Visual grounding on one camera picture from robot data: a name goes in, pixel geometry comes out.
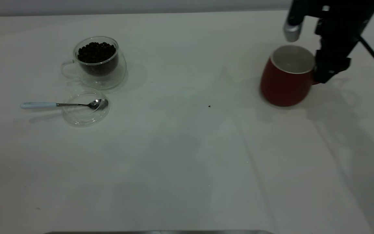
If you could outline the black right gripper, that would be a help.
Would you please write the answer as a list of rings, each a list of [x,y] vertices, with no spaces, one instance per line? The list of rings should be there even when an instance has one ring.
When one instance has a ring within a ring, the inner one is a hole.
[[[325,5],[329,10],[316,27],[320,49],[315,56],[315,84],[325,84],[350,67],[349,54],[374,15],[374,0],[328,0]]]

